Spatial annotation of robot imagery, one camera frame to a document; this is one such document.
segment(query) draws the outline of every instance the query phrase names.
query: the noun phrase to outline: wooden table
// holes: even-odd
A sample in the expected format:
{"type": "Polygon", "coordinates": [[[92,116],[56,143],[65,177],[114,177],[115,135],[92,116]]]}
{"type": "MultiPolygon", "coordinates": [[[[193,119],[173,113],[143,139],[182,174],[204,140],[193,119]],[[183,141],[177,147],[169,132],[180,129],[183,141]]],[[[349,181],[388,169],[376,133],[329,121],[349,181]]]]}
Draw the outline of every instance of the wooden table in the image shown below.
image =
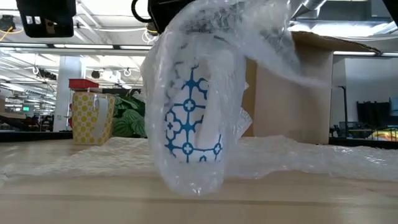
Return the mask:
{"type": "MultiPolygon", "coordinates": [[[[69,140],[2,143],[0,156],[14,150],[51,162],[85,148],[69,140]]],[[[278,172],[184,198],[157,177],[26,180],[0,188],[0,223],[396,224],[398,184],[278,172]]]]}

